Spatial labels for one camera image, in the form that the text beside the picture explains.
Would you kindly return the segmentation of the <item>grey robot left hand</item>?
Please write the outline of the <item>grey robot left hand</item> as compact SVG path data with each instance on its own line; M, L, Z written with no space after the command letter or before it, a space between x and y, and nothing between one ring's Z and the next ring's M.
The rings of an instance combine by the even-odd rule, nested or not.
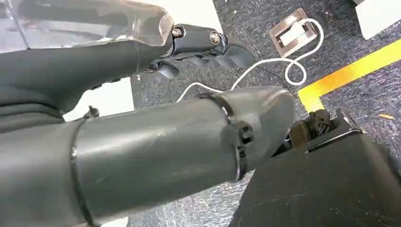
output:
M283 142L294 98L281 87L218 94L67 122L82 95L171 60L247 67L212 28L175 25L133 0L0 3L0 224L97 227L223 182Z

